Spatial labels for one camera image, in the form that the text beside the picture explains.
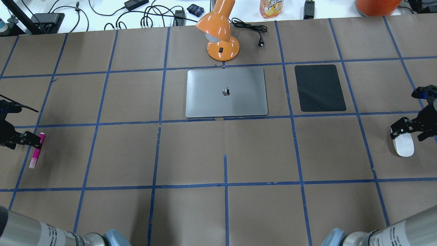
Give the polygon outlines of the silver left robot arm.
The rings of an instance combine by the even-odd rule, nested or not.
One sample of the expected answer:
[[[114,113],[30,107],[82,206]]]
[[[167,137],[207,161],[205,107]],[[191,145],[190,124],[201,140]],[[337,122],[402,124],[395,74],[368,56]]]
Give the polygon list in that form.
[[[2,96],[0,102],[0,142],[14,150],[17,145],[31,146],[34,154],[30,168],[37,164],[45,134],[19,133],[6,121],[10,113],[19,113],[28,106]],[[110,229],[104,235],[89,233],[84,236],[60,229],[42,221],[0,207],[0,244],[2,246],[129,246],[130,242],[118,231]]]

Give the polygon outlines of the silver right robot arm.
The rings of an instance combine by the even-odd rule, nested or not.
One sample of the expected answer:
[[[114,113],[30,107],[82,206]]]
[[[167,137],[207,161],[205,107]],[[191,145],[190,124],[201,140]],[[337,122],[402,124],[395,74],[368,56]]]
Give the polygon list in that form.
[[[424,99],[424,107],[414,119],[400,118],[391,125],[390,137],[398,156],[410,157],[414,153],[411,133],[419,132],[418,141],[436,136],[436,86],[417,87],[413,98]],[[353,232],[346,235],[335,228],[323,241],[323,246],[435,246],[437,244],[437,207],[403,219],[383,230]]]

